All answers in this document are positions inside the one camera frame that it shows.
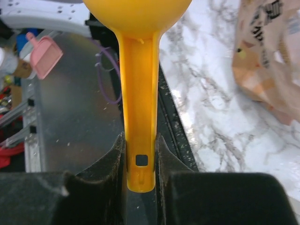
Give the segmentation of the yellow litter scoop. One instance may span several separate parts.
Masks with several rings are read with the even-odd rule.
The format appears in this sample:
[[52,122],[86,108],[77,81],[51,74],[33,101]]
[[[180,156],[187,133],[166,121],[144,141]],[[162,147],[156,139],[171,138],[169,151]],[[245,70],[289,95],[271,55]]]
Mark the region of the yellow litter scoop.
[[127,186],[155,186],[159,42],[185,13],[188,0],[87,0],[86,7],[119,43],[127,151]]

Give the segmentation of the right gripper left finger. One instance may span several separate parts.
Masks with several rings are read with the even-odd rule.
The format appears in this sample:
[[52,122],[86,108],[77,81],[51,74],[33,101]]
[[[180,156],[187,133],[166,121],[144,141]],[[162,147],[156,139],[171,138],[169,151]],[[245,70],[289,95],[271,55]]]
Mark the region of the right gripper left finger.
[[122,225],[124,134],[78,174],[9,172],[0,175],[3,225]]

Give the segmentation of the pink cat litter bag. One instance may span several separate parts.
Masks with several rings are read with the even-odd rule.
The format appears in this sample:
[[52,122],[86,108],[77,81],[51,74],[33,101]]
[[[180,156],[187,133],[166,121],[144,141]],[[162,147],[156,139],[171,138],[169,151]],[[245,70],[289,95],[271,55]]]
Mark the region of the pink cat litter bag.
[[300,119],[299,1],[241,1],[232,70],[243,92],[282,124]]

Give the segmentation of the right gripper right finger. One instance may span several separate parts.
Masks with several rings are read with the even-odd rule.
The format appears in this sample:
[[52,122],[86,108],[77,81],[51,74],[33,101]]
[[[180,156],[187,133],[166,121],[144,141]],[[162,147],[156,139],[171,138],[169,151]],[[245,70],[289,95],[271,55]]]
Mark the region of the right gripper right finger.
[[195,172],[155,141],[160,225],[295,225],[280,182],[266,173]]

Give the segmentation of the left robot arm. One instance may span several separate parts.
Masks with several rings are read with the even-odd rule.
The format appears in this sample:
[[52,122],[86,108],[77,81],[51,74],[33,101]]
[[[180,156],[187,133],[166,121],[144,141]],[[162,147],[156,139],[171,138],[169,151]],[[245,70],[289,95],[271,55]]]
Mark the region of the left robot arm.
[[37,28],[90,38],[90,11],[81,0],[2,0],[0,19],[12,29]]

